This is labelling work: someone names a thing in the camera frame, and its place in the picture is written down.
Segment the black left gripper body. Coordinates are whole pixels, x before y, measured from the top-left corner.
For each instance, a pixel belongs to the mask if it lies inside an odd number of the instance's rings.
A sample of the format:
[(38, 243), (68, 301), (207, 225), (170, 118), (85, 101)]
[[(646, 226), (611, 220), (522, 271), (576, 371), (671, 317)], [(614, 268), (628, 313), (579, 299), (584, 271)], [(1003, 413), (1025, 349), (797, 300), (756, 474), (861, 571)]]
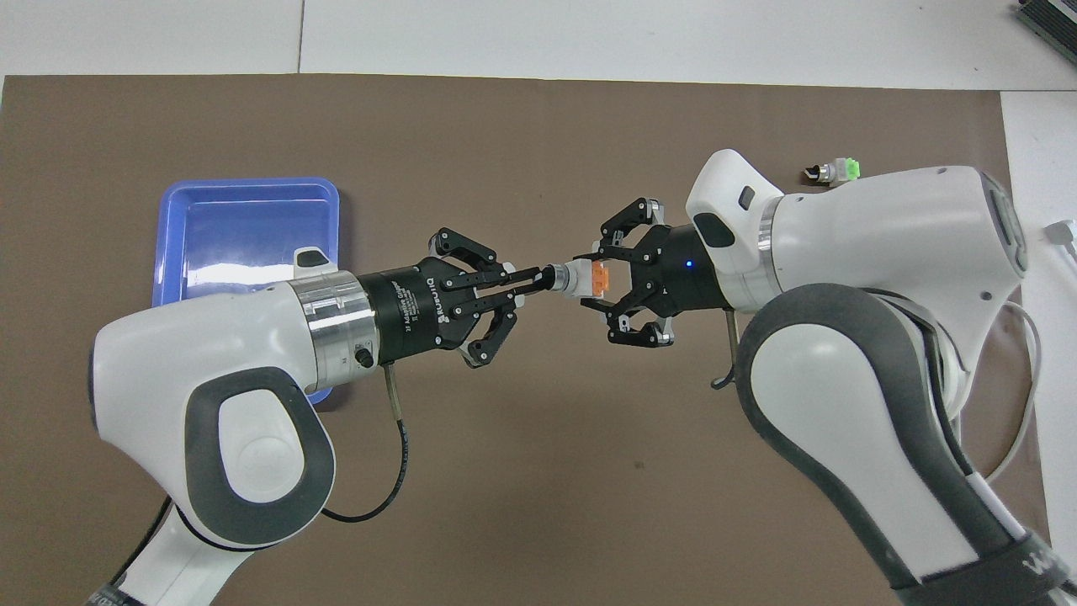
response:
[(445, 279), (463, 271), (440, 258), (358, 276), (374, 308), (379, 334), (378, 360), (388, 364), (435, 348), (453, 349), (475, 329), (476, 318), (453, 318), (451, 311), (475, 299), (473, 288), (443, 290)]

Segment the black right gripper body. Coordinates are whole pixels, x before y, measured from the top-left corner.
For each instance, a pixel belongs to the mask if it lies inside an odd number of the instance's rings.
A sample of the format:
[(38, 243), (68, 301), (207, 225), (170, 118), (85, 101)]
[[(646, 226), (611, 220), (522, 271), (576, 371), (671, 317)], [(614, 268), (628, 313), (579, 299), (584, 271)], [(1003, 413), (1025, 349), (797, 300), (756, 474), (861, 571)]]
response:
[(731, 307), (695, 227), (652, 226), (637, 246), (651, 263), (635, 265), (635, 284), (651, 286), (642, 306), (657, 316)]

